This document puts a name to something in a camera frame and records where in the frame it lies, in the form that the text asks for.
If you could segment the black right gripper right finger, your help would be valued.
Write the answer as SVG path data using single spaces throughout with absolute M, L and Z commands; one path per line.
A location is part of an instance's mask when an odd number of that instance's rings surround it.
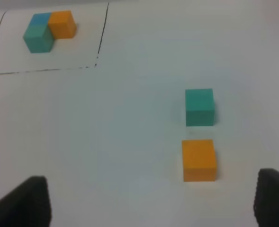
M 279 227 L 279 171 L 259 170 L 253 211 L 258 226 Z

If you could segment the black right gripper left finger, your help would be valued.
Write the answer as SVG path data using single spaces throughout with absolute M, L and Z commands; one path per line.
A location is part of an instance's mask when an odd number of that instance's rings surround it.
M 49 227 L 52 207 L 47 178 L 32 176 L 0 199 L 0 227 Z

